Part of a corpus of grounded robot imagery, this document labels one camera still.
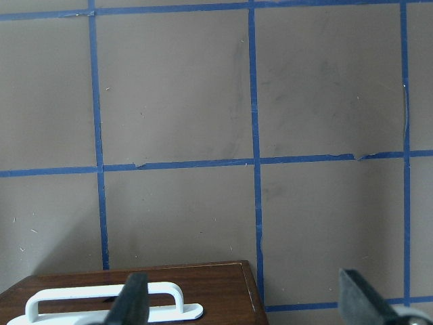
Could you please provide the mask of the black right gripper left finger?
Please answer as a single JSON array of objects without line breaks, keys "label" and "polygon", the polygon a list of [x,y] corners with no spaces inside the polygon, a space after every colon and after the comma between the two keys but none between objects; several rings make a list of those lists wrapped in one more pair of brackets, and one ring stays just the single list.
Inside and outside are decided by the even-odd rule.
[{"label": "black right gripper left finger", "polygon": [[148,277],[131,274],[105,318],[105,324],[147,324],[150,315]]}]

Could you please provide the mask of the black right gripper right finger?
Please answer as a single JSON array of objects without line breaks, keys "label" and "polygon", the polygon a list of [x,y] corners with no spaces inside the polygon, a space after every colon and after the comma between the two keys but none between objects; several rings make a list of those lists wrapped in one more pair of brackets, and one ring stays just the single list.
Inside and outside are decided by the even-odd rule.
[{"label": "black right gripper right finger", "polygon": [[338,311],[345,324],[398,324],[399,316],[355,269],[339,270]]}]

